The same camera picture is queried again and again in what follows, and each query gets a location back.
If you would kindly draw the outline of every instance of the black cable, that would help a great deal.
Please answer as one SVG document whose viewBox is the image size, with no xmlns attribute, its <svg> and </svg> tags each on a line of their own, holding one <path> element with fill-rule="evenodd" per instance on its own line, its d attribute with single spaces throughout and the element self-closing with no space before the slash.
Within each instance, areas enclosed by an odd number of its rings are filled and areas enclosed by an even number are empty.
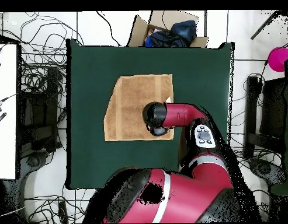
<svg viewBox="0 0 288 224">
<path fill-rule="evenodd" d="M 267 191 L 264 191 L 264 190 L 261 190 L 261 189 L 253 190 L 252 193 L 255 193 L 255 192 L 257 192 L 257 191 L 260 191 L 260 192 L 262 192 L 262 193 L 265 193 L 267 196 L 270 197 L 270 194 L 269 194 Z"/>
<path fill-rule="evenodd" d="M 117 45 L 118 46 L 121 46 L 120 44 L 119 44 L 119 42 L 117 41 L 117 40 L 115 40 L 114 39 L 114 37 L 113 37 L 113 31 L 112 31 L 112 27 L 111 27 L 111 25 L 110 25 L 110 23 L 108 22 L 108 20 L 106 20 L 98 11 L 96 11 L 96 13 L 103 19 L 103 20 L 105 20 L 107 23 L 108 23 L 108 25 L 109 25 L 109 28 L 110 28 L 110 36 L 112 37 L 112 39 L 117 43 Z"/>
<path fill-rule="evenodd" d="M 51 203 L 56 202 L 56 201 L 59 201 L 60 199 L 63 200 L 63 201 L 65 201 L 65 202 L 66 202 L 67 204 L 69 204 L 70 206 L 75 207 L 75 209 L 79 210 L 79 212 L 78 212 L 77 214 L 82 214 L 81 217 L 84 216 L 84 211 L 83 211 L 83 210 L 81 210 L 79 207 L 71 204 L 68 200 L 66 200 L 66 199 L 65 199 L 64 197 L 62 197 L 62 196 L 49 195 L 49 196 L 45 196 L 45 197 L 46 197 L 46 198 L 47 198 L 47 197 L 56 197 L 56 198 L 55 198 L 55 199 L 52 199 L 52 200 L 51 200 L 51 199 L 45 200 L 38 208 L 36 208 L 36 210 L 35 210 L 32 214 L 29 215 L 29 217 L 28 217 L 29 222 L 32 222 L 32 219 L 34 218 L 34 216 L 35 216 L 36 214 L 42 214 L 42 215 L 44 216 L 45 220 L 41 220 L 40 222 L 46 222 L 46 224 L 49 224 L 49 221 L 52 221 L 53 224 L 56 224 L 56 222 L 55 222 L 55 220 L 54 220 L 54 217 L 55 217 L 55 216 L 60 217 L 60 215 L 58 214 L 58 212 L 56 213 L 56 212 L 53 211 L 53 209 L 52 209 L 52 207 L 51 207 Z M 26 198 L 25 200 L 34 200 L 34 199 L 37 199 L 37 198 L 44 198 L 44 197 Z M 48 218 L 46 217 L 46 215 L 44 214 L 44 212 L 50 213 L 51 218 L 48 219 Z"/>
<path fill-rule="evenodd" d="M 0 53 L 2 51 L 2 49 L 6 46 L 7 44 L 4 44 L 1 48 L 0 48 Z"/>
<path fill-rule="evenodd" d="M 165 10 L 162 13 L 161 20 L 162 20 L 162 23 L 164 24 L 165 28 L 168 30 L 168 28 L 166 27 L 165 22 L 164 22 L 164 13 L 165 13 Z"/>
<path fill-rule="evenodd" d="M 274 49 L 273 51 L 271 51 L 271 52 L 268 54 L 268 59 L 269 59 L 270 55 L 271 55 L 274 51 L 276 51 L 276 50 L 278 50 L 278 49 L 281 49 L 281 48 L 284 48 L 285 46 L 288 46 L 288 42 L 287 42 L 285 45 L 283 45 L 283 46 L 281 46 L 281 47 L 278 47 L 277 49 Z M 265 70 L 265 67 L 266 67 L 267 64 L 268 64 L 268 59 L 267 59 L 267 60 L 265 61 L 265 63 L 264 63 L 264 68 L 263 68 L 263 71 L 262 71 L 262 73 L 261 73 L 261 76 L 263 75 L 264 70 Z"/>
</svg>

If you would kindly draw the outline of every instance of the brown towel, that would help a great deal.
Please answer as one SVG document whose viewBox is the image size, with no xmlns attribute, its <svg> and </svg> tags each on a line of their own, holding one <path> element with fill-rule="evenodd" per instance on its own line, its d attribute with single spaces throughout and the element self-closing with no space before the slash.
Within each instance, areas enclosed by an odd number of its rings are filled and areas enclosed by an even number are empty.
<svg viewBox="0 0 288 224">
<path fill-rule="evenodd" d="M 121 76 L 104 117 L 105 140 L 172 140 L 173 129 L 163 136 L 152 136 L 142 114 L 149 102 L 165 102 L 169 97 L 173 103 L 172 75 Z"/>
</svg>

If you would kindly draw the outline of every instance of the green table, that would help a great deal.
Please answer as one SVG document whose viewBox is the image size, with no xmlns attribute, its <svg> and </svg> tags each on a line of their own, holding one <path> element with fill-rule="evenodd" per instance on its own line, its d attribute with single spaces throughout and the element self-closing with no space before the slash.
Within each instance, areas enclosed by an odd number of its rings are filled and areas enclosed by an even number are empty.
<svg viewBox="0 0 288 224">
<path fill-rule="evenodd" d="M 120 76 L 172 74 L 174 102 L 206 108 L 227 138 L 231 53 L 231 43 L 205 49 L 81 47 L 74 40 L 68 41 L 70 188 L 101 188 L 117 169 L 127 165 L 177 170 L 180 128 L 171 141 L 104 141 L 103 118 Z"/>
</svg>

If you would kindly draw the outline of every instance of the black stand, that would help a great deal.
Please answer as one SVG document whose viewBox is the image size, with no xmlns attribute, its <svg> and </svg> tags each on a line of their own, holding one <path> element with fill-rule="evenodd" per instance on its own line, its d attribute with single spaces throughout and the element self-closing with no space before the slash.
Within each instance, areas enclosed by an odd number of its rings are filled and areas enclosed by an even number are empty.
<svg viewBox="0 0 288 224">
<path fill-rule="evenodd" d="M 277 12 L 274 11 L 269 17 L 268 19 L 261 25 L 261 27 L 256 31 L 256 33 L 253 34 L 253 36 L 251 37 L 251 40 L 253 40 L 263 29 L 264 27 L 266 27 L 268 24 L 271 23 L 271 21 L 276 18 L 276 14 Z"/>
<path fill-rule="evenodd" d="M 263 119 L 262 122 L 267 119 L 269 121 L 270 119 L 273 119 L 276 121 L 279 125 L 275 124 L 273 125 L 279 127 L 279 132 L 281 132 L 280 135 L 273 135 L 272 131 L 269 131 L 271 129 L 274 130 L 272 127 L 267 127 L 269 125 L 269 122 L 266 121 L 266 123 L 261 124 L 260 132 L 261 134 L 256 134 L 256 108 L 257 108 L 257 98 L 261 92 L 259 90 L 259 83 L 257 77 L 249 77 L 247 80 L 247 102 L 246 102 L 246 118 L 245 118 L 245 138 L 244 138 L 244 147 L 243 147 L 243 154 L 244 158 L 250 159 L 254 156 L 254 149 L 255 146 L 259 146 L 265 149 L 269 149 L 273 152 L 283 154 L 284 153 L 284 139 L 282 138 L 282 130 L 283 130 L 283 116 L 280 115 L 280 118 L 278 118 L 278 113 L 281 111 L 273 111 L 272 108 L 265 109 L 267 106 L 273 107 L 273 106 L 279 106 L 279 103 L 271 96 L 270 94 L 265 92 L 265 87 L 270 84 L 281 84 L 281 82 L 284 82 L 283 78 L 275 79 L 275 80 L 269 80 L 265 82 L 265 86 L 263 88 L 263 109 L 262 109 L 262 116 L 265 116 L 265 112 L 269 111 L 270 116 L 267 116 Z"/>
<path fill-rule="evenodd" d="M 47 74 L 45 94 L 22 93 L 25 119 L 30 122 L 22 127 L 22 145 L 32 143 L 32 150 L 45 148 L 50 153 L 57 148 L 58 70 L 49 67 Z"/>
</svg>

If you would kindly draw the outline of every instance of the control buttons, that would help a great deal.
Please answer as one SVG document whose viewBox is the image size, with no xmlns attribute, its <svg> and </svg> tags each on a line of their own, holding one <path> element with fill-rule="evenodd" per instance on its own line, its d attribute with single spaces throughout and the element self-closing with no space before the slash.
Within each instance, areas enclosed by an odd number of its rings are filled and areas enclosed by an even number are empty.
<svg viewBox="0 0 288 224">
<path fill-rule="evenodd" d="M 200 132 L 197 137 L 198 137 L 199 139 L 205 139 L 205 140 L 211 139 L 210 134 L 207 133 L 207 132 L 204 132 L 204 131 L 203 131 L 203 132 Z"/>
</svg>

